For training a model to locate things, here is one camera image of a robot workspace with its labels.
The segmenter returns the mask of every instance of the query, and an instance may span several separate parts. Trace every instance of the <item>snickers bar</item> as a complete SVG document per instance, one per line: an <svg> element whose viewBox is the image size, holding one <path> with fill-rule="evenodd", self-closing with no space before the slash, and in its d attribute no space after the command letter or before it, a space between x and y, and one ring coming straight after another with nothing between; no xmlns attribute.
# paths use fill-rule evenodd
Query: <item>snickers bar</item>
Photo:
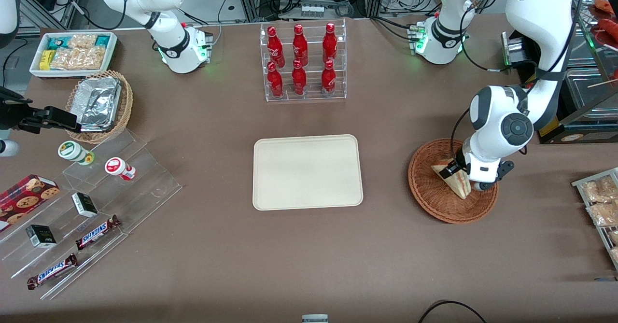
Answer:
<svg viewBox="0 0 618 323"><path fill-rule="evenodd" d="M77 244L77 250L83 250L89 243L94 242L99 237L102 237L106 233L108 233L112 228L120 224L116 215L113 215L110 219L106 220L105 223L99 225L95 230L87 233L83 238L78 239L75 244Z"/></svg>
<svg viewBox="0 0 618 323"><path fill-rule="evenodd" d="M48 279L60 274L60 272L66 270L69 267L77 266L77 257L75 254L71 253L68 258L64 259L64 261L59 262L58 264L48 268L45 272L40 273L38 276L33 276L28 279L28 289L33 290L40 286L43 282Z"/></svg>

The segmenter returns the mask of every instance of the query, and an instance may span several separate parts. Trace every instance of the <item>wicker basket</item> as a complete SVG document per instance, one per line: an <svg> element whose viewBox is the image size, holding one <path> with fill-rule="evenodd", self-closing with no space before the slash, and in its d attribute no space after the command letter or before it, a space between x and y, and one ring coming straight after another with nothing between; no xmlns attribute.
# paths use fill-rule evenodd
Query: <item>wicker basket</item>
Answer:
<svg viewBox="0 0 618 323"><path fill-rule="evenodd" d="M116 112L116 121L114 127L108 132L82 132L77 134L75 132L67 131L69 136L73 140L91 144L99 144L107 138L120 134L128 123L128 119L131 116L131 107L133 107L133 91L131 90L131 86L128 85L125 77L113 70L106 70L105 72L93 74L86 78L95 79L103 77L115 77L122 82L122 90L118 103L118 110ZM69 101L67 102L67 106L65 108L67 112L71 109L71 105L73 104L73 97L75 97L76 91L77 85L75 86L75 88L73 88L73 92L71 92L71 96L69 97Z"/></svg>
<svg viewBox="0 0 618 323"><path fill-rule="evenodd" d="M454 141L455 150L462 141ZM486 191L472 190L462 200L433 171L431 165L439 160L451 158L450 139L427 142L412 157L408 167L408 183L417 202L430 215L451 224L476 222L489 213L498 196L498 186Z"/></svg>

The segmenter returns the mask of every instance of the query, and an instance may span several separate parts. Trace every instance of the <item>red bottle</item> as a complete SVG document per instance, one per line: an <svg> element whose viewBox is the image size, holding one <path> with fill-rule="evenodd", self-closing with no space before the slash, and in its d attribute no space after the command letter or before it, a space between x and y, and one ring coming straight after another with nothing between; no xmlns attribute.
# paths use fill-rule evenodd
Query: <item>red bottle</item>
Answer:
<svg viewBox="0 0 618 323"><path fill-rule="evenodd" d="M337 74L333 70L333 61L329 60L324 63L324 70L322 71L322 95L325 97L331 97L335 93L335 78Z"/></svg>
<svg viewBox="0 0 618 323"><path fill-rule="evenodd" d="M303 34L303 26L301 24L294 25L294 58L299 59L303 66L309 63L309 49L307 48L307 38Z"/></svg>
<svg viewBox="0 0 618 323"><path fill-rule="evenodd" d="M270 86L272 97L283 97L283 79L281 79L281 75L277 70L277 66L274 64L274 62L269 61L267 64L267 68L268 85Z"/></svg>
<svg viewBox="0 0 618 323"><path fill-rule="evenodd" d="M303 96L305 94L305 88L307 87L307 73L305 73L303 64L299 59L294 60L292 81L294 81L294 93L298 96Z"/></svg>
<svg viewBox="0 0 618 323"><path fill-rule="evenodd" d="M337 36L335 36L335 24L332 22L326 24L326 35L324 35L324 41L322 41L322 49L324 51L322 55L324 63L337 57Z"/></svg>
<svg viewBox="0 0 618 323"><path fill-rule="evenodd" d="M277 30L270 26L267 29L268 32L268 54L271 57L271 61L277 64L278 68L285 66L285 58L283 57L283 44L277 37Z"/></svg>

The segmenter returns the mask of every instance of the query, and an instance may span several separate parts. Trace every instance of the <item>brown tablecloth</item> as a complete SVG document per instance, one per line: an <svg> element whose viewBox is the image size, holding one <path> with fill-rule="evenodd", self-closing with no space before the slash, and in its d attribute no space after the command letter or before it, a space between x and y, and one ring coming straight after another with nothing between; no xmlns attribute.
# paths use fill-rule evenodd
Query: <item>brown tablecloth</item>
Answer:
<svg viewBox="0 0 618 323"><path fill-rule="evenodd" d="M463 55L434 66L374 22L346 22L349 97L310 105L265 102L259 25L226 26L212 63L186 75L161 63L145 30L118 31L112 67L133 87L129 128L185 187L52 301L0 271L0 314L14 315L0 321L413 322L455 299L490 322L615 322L618 283L593 281L615 272L570 182L618 166L616 145L530 145L487 217L437 221L407 186L411 155L448 137L480 88L517 78ZM474 59L497 66L503 30L503 15L479 15L466 41ZM33 78L27 96L64 107L74 84ZM471 133L464 121L457 137ZM357 137L364 202L255 210L254 143L327 134ZM22 152L0 160L1 190L68 166L56 155L64 131L11 136ZM474 317L441 307L426 322L450 319Z"/></svg>

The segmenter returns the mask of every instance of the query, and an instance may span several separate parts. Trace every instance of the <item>acrylic bottle rack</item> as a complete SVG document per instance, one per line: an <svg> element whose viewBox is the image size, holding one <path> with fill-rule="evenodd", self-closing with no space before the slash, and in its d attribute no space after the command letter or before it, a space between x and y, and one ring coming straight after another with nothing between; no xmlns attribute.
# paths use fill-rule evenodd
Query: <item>acrylic bottle rack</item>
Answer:
<svg viewBox="0 0 618 323"><path fill-rule="evenodd" d="M322 95L322 71L324 70L324 62L322 60L322 40L326 33L326 24L333 22L335 24L335 36L337 36L337 57L334 59L333 70L337 77L335 79L335 90L333 96L325 97ZM294 61L294 51L292 50L292 41L294 40L294 24L291 22L270 22L261 24L260 27L260 50L262 57L262 72L264 75L264 90L267 101L285 102L285 101L326 101L346 98L347 96L347 50L346 50L346 22L344 20L331 21L302 21L303 33L307 38L307 46L309 48L309 63L304 67L307 73L307 90L304 96L298 96L294 93L294 85L292 83L292 62ZM283 79L283 97L274 98L270 92L267 80L267 63L270 61L268 54L268 35L267 28L274 26L277 29L277 36L283 44L283 55L285 57L285 66L279 68Z"/></svg>

